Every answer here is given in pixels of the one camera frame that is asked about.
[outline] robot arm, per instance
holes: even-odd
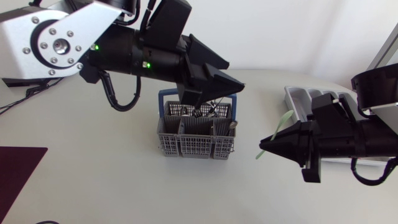
[[[307,122],[298,121],[273,141],[263,139],[260,148],[297,162],[306,182],[320,182],[321,158],[349,157],[361,183],[383,183],[398,165],[398,64],[361,73],[351,82],[358,94],[358,111],[351,110],[344,95],[319,96],[312,101]],[[380,179],[368,180],[356,172],[358,158],[382,156],[395,158],[387,162]]]
[[[123,21],[134,13],[137,19],[140,0],[69,0],[49,9],[39,3],[0,14],[0,51],[7,55],[0,61],[0,77],[60,78],[80,72],[89,83],[102,80],[115,102],[105,71],[121,72],[136,75],[140,85],[141,77],[174,82],[180,101],[196,108],[244,88],[219,71],[229,67],[227,61],[193,35],[182,35],[191,11],[185,0],[163,0],[150,17],[151,0],[141,30]]]

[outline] blue basket handle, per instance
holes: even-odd
[[[178,90],[176,88],[159,91],[159,115],[161,118],[164,117],[164,96],[177,95],[177,94]],[[234,121],[236,119],[236,103],[237,103],[236,94],[232,94],[226,97],[232,99],[232,120]]]

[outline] black cylinder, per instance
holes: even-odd
[[[138,30],[118,25],[111,25],[96,41],[89,61],[100,70],[167,82],[176,82],[175,76],[181,74],[180,54],[145,46]]]
[[[398,156],[398,135],[379,119],[366,119],[359,122],[363,132],[366,157]]]
[[[356,75],[351,84],[361,109],[398,102],[398,63]]]
[[[355,135],[343,138],[317,138],[322,158],[395,157],[398,156],[398,135],[379,119],[365,119],[355,124]]]

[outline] white wall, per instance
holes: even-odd
[[[196,35],[231,68],[290,70],[344,86],[365,71],[398,23],[396,0],[188,1],[193,11],[184,33]],[[27,2],[1,1],[0,11]]]

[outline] green object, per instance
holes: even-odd
[[[284,124],[286,123],[286,121],[289,120],[289,118],[290,118],[293,114],[294,114],[294,111],[290,110],[290,111],[286,112],[286,113],[280,118],[278,127],[276,128],[275,133],[274,133],[274,135],[273,135],[272,138],[271,138],[271,141],[273,141],[273,140],[275,139],[276,134],[278,133],[280,127],[281,127],[282,125],[284,125]],[[256,156],[256,159],[259,159],[259,158],[263,155],[264,152],[265,152],[265,151],[262,150],[262,151]]]

